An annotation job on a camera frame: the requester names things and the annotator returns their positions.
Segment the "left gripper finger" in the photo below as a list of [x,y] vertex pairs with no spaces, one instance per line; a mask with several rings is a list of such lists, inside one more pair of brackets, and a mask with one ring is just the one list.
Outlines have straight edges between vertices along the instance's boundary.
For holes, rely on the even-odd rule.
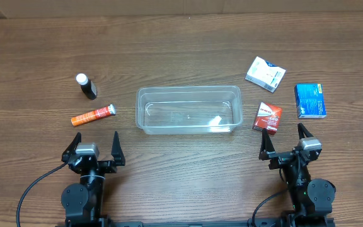
[[75,138],[72,140],[70,145],[64,150],[62,153],[61,161],[67,163],[70,157],[76,153],[76,148],[78,144],[81,142],[81,133],[78,132]]
[[125,166],[125,156],[120,146],[120,140],[117,131],[115,131],[113,137],[111,155],[113,156],[113,160],[116,166]]

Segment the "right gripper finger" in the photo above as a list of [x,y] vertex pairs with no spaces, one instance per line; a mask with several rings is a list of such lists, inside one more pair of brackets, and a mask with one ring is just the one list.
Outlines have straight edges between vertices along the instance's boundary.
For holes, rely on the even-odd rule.
[[260,160],[270,160],[276,155],[274,146],[266,129],[262,129],[262,143],[259,152]]
[[307,128],[303,125],[303,123],[298,123],[297,130],[298,130],[298,134],[299,134],[299,138],[300,139],[304,139],[304,138],[308,138],[308,137],[313,137],[312,133],[310,133],[307,130]]

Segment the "red medicine box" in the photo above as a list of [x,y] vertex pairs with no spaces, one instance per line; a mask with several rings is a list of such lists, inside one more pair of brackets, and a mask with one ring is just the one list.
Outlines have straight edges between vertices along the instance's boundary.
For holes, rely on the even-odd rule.
[[280,107],[261,102],[252,128],[257,131],[266,129],[270,135],[275,135],[279,128],[281,115],[282,109]]

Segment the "blue medicine box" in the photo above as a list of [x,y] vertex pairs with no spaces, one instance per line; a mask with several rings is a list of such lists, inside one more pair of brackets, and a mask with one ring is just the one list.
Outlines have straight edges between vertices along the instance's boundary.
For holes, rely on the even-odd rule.
[[294,87],[294,94],[299,119],[322,119],[327,116],[322,84],[299,83]]

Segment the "orange tablet tube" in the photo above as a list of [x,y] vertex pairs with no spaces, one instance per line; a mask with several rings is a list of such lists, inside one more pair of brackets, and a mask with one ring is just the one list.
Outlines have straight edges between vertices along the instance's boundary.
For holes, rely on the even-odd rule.
[[71,119],[71,124],[73,126],[79,126],[86,124],[88,122],[92,122],[94,120],[102,119],[111,115],[116,114],[116,109],[113,104],[110,104],[106,107],[99,108],[93,111],[90,111],[88,113],[84,113],[81,115],[78,115],[76,117],[73,117]]

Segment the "dark bottle white cap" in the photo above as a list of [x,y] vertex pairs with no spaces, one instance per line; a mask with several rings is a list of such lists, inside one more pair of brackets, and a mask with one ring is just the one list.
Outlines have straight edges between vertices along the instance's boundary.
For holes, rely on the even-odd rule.
[[94,100],[97,97],[97,88],[95,84],[85,75],[79,73],[76,75],[76,81],[80,85],[82,92],[90,100]]

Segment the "white medicine box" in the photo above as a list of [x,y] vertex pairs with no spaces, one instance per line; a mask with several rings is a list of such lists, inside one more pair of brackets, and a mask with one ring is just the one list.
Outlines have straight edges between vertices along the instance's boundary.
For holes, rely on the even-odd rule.
[[245,80],[274,93],[286,70],[256,56],[246,73]]

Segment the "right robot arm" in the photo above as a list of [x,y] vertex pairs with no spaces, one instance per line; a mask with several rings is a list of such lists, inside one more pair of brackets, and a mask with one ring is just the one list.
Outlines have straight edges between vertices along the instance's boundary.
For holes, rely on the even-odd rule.
[[291,151],[275,151],[266,129],[262,129],[262,144],[259,159],[269,160],[271,170],[278,169],[287,188],[262,201],[252,214],[251,223],[256,224],[258,210],[269,200],[288,192],[293,210],[284,211],[277,219],[277,226],[334,226],[332,212],[336,187],[328,180],[312,179],[308,164],[318,159],[322,152],[322,143],[314,137],[302,123],[297,125],[299,142]]

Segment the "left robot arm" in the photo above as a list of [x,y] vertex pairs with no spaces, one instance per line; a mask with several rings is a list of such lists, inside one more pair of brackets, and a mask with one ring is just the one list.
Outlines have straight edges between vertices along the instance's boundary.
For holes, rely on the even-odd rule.
[[107,215],[102,215],[105,175],[116,173],[125,165],[125,157],[116,132],[113,137],[111,160],[99,160],[96,143],[83,143],[77,133],[63,152],[61,160],[69,169],[80,175],[79,183],[67,186],[61,195],[66,211],[66,226],[113,226]]

